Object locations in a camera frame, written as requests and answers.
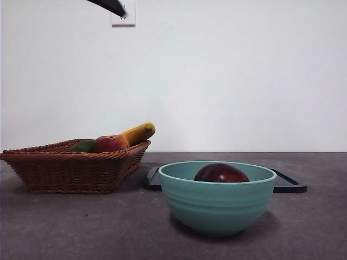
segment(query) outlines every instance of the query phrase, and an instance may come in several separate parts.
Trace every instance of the green fruit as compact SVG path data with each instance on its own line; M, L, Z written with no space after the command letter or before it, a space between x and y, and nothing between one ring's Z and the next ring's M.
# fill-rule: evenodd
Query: green fruit
M94 144L95 144L94 139L83 140L75 144L73 147L71 147L69 151L92 153L94 152Z

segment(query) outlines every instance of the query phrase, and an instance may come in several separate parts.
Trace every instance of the teal bowl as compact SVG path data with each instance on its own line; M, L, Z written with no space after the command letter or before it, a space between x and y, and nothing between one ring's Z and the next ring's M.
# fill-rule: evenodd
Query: teal bowl
M198 170L212 163L239 168L249 182L195 181ZM276 173L239 162L184 161L160 167L159 177L165 200L179 221L205 235L230 236L252 226L265 213Z

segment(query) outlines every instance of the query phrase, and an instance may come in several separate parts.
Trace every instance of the electrical outlet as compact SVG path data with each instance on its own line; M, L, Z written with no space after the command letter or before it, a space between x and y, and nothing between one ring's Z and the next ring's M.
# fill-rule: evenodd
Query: electrical outlet
M120 17L111 13L112 26L135 26L135 1L120 0L119 3L123 6L126 14Z

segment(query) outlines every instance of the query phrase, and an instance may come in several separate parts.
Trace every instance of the gray countertop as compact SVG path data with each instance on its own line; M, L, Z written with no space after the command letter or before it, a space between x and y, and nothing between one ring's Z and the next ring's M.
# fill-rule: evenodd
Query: gray countertop
M149 169L176 161L225 160L289 173L305 193L274 193L252 227L225 238L177 221ZM140 169L106 195L31 194L1 164L1 257L40 259L346 259L347 153L146 152Z

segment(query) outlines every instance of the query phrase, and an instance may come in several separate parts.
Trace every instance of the woven basket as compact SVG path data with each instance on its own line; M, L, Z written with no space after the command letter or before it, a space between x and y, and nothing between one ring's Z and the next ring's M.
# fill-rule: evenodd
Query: woven basket
M82 140L4 150L0 159L11 166L31 193L105 194L113 192L139 167L151 143L147 140L116 152L69 152Z

